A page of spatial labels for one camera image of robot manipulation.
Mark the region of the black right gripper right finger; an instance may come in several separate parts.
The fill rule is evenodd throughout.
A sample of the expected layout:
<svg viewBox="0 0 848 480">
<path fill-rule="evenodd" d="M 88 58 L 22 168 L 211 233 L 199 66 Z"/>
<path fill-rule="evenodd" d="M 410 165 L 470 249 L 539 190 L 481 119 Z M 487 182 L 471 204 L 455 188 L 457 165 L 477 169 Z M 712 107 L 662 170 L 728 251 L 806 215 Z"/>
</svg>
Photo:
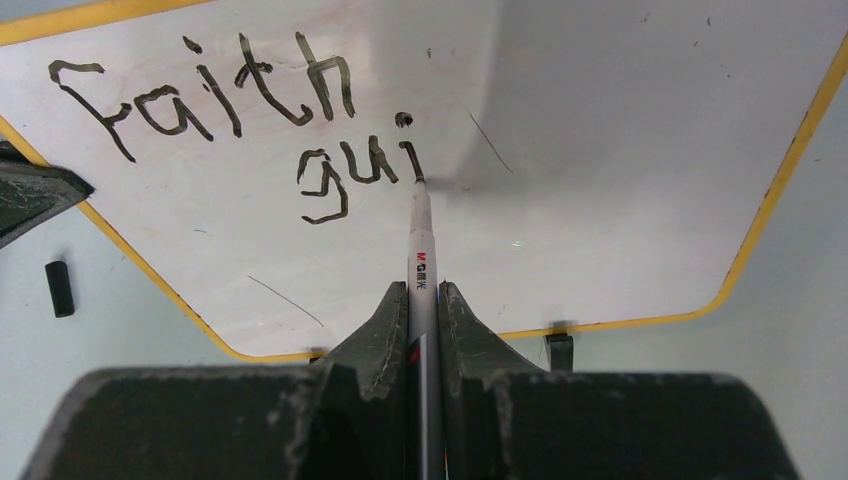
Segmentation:
<svg viewBox="0 0 848 480">
<path fill-rule="evenodd" d="M 502 479 L 513 460 L 512 377 L 542 369 L 472 311 L 458 286 L 439 285 L 443 430 L 451 479 Z"/>
</svg>

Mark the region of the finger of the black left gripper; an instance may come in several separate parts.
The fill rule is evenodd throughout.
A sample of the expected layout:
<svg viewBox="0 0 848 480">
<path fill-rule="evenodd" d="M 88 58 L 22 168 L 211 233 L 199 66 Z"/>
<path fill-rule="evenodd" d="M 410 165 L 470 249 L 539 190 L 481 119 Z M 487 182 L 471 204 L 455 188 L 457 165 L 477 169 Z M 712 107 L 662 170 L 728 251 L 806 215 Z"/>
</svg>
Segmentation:
<svg viewBox="0 0 848 480">
<path fill-rule="evenodd" d="M 74 172 L 31 163 L 1 141 L 1 247 L 88 199 L 94 188 Z"/>
</svg>

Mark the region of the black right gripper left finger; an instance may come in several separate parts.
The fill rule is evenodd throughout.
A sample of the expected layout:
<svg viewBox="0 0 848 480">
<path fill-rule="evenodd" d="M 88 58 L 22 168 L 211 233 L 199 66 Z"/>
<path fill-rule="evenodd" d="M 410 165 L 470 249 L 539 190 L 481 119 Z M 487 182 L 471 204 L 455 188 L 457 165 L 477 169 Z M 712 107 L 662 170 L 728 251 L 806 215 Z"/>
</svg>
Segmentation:
<svg viewBox="0 0 848 480">
<path fill-rule="evenodd" d="M 406 285 L 393 282 L 329 353 L 276 371 L 264 410 L 270 478 L 403 478 L 408 317 Z"/>
</svg>

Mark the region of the black whiteboard marker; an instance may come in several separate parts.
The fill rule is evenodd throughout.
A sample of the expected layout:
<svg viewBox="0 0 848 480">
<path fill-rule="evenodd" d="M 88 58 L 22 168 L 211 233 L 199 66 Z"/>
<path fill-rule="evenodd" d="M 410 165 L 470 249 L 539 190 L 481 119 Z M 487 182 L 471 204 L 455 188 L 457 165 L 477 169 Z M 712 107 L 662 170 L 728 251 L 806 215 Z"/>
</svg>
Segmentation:
<svg viewBox="0 0 848 480">
<path fill-rule="evenodd" d="M 412 477 L 444 479 L 438 337 L 438 275 L 431 199 L 426 181 L 414 184 L 407 265 L 410 387 L 413 406 Z"/>
</svg>

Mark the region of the black marker cap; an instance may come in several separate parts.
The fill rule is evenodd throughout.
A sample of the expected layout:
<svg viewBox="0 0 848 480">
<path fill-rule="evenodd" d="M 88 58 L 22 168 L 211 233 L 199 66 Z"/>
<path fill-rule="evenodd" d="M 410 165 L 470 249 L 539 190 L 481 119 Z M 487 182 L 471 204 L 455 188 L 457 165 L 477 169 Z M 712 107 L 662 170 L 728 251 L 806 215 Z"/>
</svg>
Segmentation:
<svg viewBox="0 0 848 480">
<path fill-rule="evenodd" d="M 67 263 L 56 260 L 45 265 L 53 312 L 56 318 L 72 316 L 75 304 Z"/>
</svg>

